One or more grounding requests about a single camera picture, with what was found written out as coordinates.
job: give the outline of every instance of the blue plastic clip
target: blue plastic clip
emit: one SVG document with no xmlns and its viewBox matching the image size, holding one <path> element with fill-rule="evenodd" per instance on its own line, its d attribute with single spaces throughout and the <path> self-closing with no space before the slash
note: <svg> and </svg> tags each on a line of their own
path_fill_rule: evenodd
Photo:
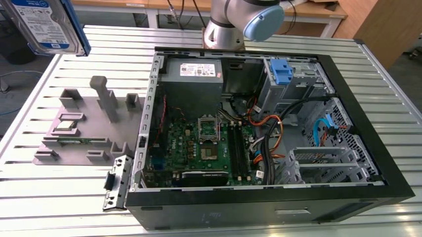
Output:
<svg viewBox="0 0 422 237">
<path fill-rule="evenodd" d="M 284 59 L 269 59 L 275 84 L 288 85 L 292 78 L 292 68 Z"/>
</svg>

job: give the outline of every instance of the aluminum slotted table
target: aluminum slotted table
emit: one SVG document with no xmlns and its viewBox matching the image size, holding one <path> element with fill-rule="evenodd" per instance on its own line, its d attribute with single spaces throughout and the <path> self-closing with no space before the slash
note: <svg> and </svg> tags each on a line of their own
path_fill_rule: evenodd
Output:
<svg viewBox="0 0 422 237">
<path fill-rule="evenodd" d="M 108 78 L 116 97 L 145 95 L 154 46 L 201 47 L 200 31 L 85 26 L 88 57 L 56 55 L 0 143 L 0 236 L 150 234 L 129 212 L 102 213 L 109 167 L 34 166 L 30 161 L 64 88 Z M 246 50 L 328 54 L 416 196 L 340 223 L 152 232 L 156 236 L 416 236 L 422 233 L 422 116 L 364 45 L 348 39 L 273 36 Z"/>
</svg>

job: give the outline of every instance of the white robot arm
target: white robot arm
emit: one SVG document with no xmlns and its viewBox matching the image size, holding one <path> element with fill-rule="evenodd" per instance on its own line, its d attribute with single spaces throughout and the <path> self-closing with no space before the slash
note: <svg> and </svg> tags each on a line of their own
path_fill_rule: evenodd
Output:
<svg viewBox="0 0 422 237">
<path fill-rule="evenodd" d="M 279 29 L 284 11 L 279 0 L 212 0 L 204 44 L 213 49 L 240 49 L 242 37 L 264 41 Z"/>
</svg>

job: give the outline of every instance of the circuit board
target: circuit board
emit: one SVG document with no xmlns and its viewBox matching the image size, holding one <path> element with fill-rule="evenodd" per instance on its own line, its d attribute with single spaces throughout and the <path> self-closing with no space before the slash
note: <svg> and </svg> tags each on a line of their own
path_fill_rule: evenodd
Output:
<svg viewBox="0 0 422 237">
<path fill-rule="evenodd" d="M 218 141 L 200 142 L 197 123 L 174 122 L 169 125 L 166 136 L 166 152 L 164 158 L 152 158 L 152 167 L 154 168 L 154 178 L 152 186 L 173 187 L 168 180 L 172 172 L 182 171 L 222 171 L 228 173 L 226 186 L 253 185 L 250 178 L 250 168 L 248 157 L 242 157 L 246 164 L 248 177 L 232 177 L 232 162 L 229 158 L 228 147 L 228 129 L 226 123 L 220 123 L 217 131 L 210 123 L 201 123 L 200 133 L 202 135 L 218 135 Z M 244 148 L 248 147 L 248 139 L 253 135 L 249 126 L 241 127 L 241 142 Z"/>
</svg>

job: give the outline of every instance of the metal bracket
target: metal bracket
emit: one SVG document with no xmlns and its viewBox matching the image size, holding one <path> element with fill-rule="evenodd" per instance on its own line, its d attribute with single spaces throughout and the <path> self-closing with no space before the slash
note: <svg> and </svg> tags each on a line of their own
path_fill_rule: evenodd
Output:
<svg viewBox="0 0 422 237">
<path fill-rule="evenodd" d="M 120 156 L 113 160 L 110 171 L 106 173 L 104 189 L 106 190 L 102 211 L 124 211 L 125 193 L 133 159 Z"/>
</svg>

